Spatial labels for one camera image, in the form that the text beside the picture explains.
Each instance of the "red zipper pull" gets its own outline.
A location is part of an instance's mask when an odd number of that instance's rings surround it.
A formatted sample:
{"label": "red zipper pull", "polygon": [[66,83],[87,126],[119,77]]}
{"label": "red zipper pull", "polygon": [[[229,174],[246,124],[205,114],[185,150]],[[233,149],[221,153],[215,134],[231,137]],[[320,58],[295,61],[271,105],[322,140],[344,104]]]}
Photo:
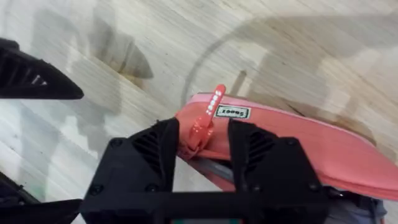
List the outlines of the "red zipper pull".
{"label": "red zipper pull", "polygon": [[217,85],[206,107],[206,111],[195,120],[189,132],[189,140],[187,142],[188,150],[180,155],[184,159],[192,158],[198,151],[203,149],[209,141],[213,133],[213,116],[225,94],[225,89],[224,85]]}

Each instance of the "gray fabric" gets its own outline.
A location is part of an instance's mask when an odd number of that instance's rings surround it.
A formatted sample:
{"label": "gray fabric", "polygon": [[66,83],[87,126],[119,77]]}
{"label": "gray fabric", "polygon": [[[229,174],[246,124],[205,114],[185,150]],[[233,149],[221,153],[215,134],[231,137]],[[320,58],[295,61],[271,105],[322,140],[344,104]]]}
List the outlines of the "gray fabric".
{"label": "gray fabric", "polygon": [[374,207],[374,218],[370,210],[358,208],[349,201],[336,200],[332,203],[325,224],[380,224],[387,213],[383,201],[377,200]]}

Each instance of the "wooden floor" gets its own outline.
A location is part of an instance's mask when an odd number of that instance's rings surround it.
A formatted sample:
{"label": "wooden floor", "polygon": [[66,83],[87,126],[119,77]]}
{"label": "wooden floor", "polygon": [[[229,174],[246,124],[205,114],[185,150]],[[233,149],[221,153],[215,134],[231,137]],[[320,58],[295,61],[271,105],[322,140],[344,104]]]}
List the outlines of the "wooden floor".
{"label": "wooden floor", "polygon": [[[111,137],[173,116],[218,83],[232,95],[359,133],[398,165],[397,6],[1,1],[1,37],[65,72],[86,97],[0,101],[0,170],[40,200],[81,197]],[[204,182],[198,174],[190,181]],[[398,209],[387,207],[393,223]]]}

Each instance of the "label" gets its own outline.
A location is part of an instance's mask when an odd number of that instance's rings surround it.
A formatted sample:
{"label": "label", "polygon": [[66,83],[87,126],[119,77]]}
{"label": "label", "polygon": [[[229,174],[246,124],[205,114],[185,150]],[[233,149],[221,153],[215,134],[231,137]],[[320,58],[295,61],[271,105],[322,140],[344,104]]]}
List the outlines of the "label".
{"label": "label", "polygon": [[243,106],[218,105],[214,117],[248,119],[250,110],[251,108]]}

